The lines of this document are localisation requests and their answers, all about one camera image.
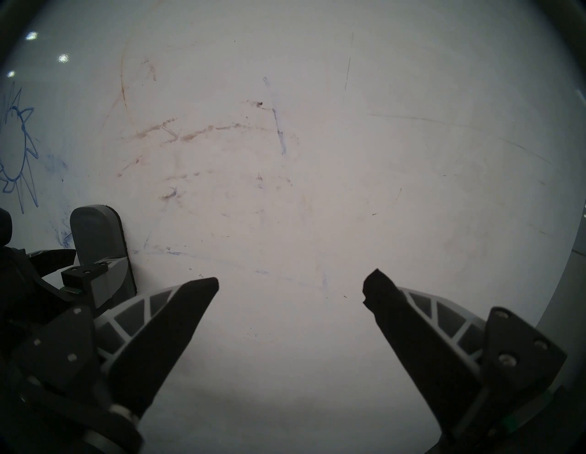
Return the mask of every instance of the black plastic part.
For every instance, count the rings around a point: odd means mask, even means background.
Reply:
[[[38,405],[44,411],[49,410],[80,429],[91,429],[113,441],[129,454],[140,451],[140,433],[130,421],[118,414],[48,392],[26,380],[22,382],[18,392],[29,405]]]
[[[94,403],[91,386],[101,376],[90,308],[71,308],[15,349],[13,360],[25,377],[34,376],[63,395]]]
[[[12,239],[12,217],[10,213],[0,208],[0,247],[6,246]]]
[[[495,312],[506,312],[508,318]],[[536,344],[541,341],[547,348]],[[517,364],[505,367],[501,354],[513,356]],[[482,375],[500,392],[515,396],[515,405],[523,405],[545,390],[564,364],[566,354],[535,328],[514,313],[492,308],[486,322],[482,351]]]
[[[191,341],[218,291],[216,278],[183,284],[122,351],[108,373],[115,402],[141,418]]]
[[[43,277],[58,269],[70,267],[73,265],[75,256],[75,249],[52,249],[33,252],[28,255],[28,258],[39,276]]]
[[[61,278],[63,279],[63,285],[65,287],[79,289],[85,292],[88,296],[92,296],[91,282],[107,272],[107,264],[92,263],[66,269],[61,272]]]
[[[368,276],[363,293],[364,305],[442,431],[450,433],[480,392],[481,383],[385,274],[377,269]]]
[[[0,248],[0,351],[11,351],[84,298],[56,289],[35,270],[24,250]]]
[[[124,345],[124,339],[114,329],[114,327],[105,323],[96,330],[97,346],[107,353],[114,354]]]
[[[151,297],[151,317],[153,317],[157,312],[159,312],[161,308],[165,305],[170,293],[171,290],[169,290],[168,292],[161,292]]]
[[[124,331],[130,336],[134,336],[144,324],[144,310],[145,301],[141,300],[119,313],[114,319]]]
[[[70,225],[81,265],[90,265],[105,258],[128,257],[122,221],[114,209],[106,205],[76,208],[71,213]],[[137,286],[129,259],[124,283],[107,307],[114,307],[136,294]]]
[[[512,312],[492,308],[481,332],[469,330],[459,345],[482,347],[479,372],[456,353],[439,331],[411,306],[391,280],[375,270],[364,281],[364,304],[434,413],[442,438],[439,452],[485,452],[506,431],[504,417],[543,393],[566,355],[550,339]],[[415,302],[424,313],[425,305]],[[464,323],[437,302],[438,328],[453,335]],[[445,323],[442,323],[441,311]]]
[[[62,450],[60,454],[104,454],[104,452],[82,439],[78,439]]]

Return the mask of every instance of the white surface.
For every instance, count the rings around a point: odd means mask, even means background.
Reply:
[[[423,452],[439,429],[365,277],[534,324],[556,288],[584,87],[530,2],[61,1],[28,31],[2,89],[35,108],[39,207],[2,194],[12,245],[71,245],[103,203],[139,290],[220,281],[146,452]]]

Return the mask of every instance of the screw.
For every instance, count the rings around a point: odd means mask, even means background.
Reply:
[[[505,367],[515,367],[517,365],[517,358],[509,353],[501,353],[499,361]]]
[[[545,341],[543,339],[536,339],[535,342],[533,342],[533,344],[536,347],[539,347],[543,350],[547,350],[549,348],[549,344],[547,343],[547,341]]]

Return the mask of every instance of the marker scribble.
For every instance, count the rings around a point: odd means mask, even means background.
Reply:
[[[287,146],[285,145],[285,136],[283,135],[283,131],[281,130],[281,119],[279,112],[277,111],[277,96],[275,93],[271,91],[271,83],[268,81],[266,77],[263,77],[264,84],[269,89],[269,94],[271,96],[272,102],[272,114],[275,117],[275,124],[277,125],[277,135],[279,136],[279,142],[281,143],[281,154],[285,156],[287,154]]]
[[[0,118],[0,136],[2,135],[2,130],[6,128],[6,123],[8,122],[8,115],[13,118],[14,115],[18,117],[21,121],[21,131],[23,134],[23,144],[24,148],[22,149],[22,163],[20,170],[15,175],[9,175],[6,171],[6,167],[2,162],[2,156],[6,153],[14,153],[18,151],[13,150],[3,150],[0,148],[0,180],[5,182],[4,188],[2,192],[5,194],[11,194],[16,188],[16,193],[18,194],[18,201],[21,205],[21,212],[24,214],[25,208],[22,203],[23,194],[21,194],[22,190],[22,182],[25,182],[26,187],[29,190],[30,196],[33,199],[36,207],[39,207],[39,203],[37,202],[36,191],[35,191],[35,182],[33,181],[33,176],[30,171],[30,164],[29,164],[29,155],[31,155],[35,159],[39,159],[39,154],[36,150],[35,144],[33,143],[32,139],[30,138],[29,133],[26,130],[26,122],[35,111],[34,107],[26,107],[21,109],[19,104],[21,101],[21,93],[22,87],[18,90],[16,95],[14,94],[15,86],[14,82],[10,87],[10,92],[8,97],[4,94],[4,98],[2,100],[2,117]]]

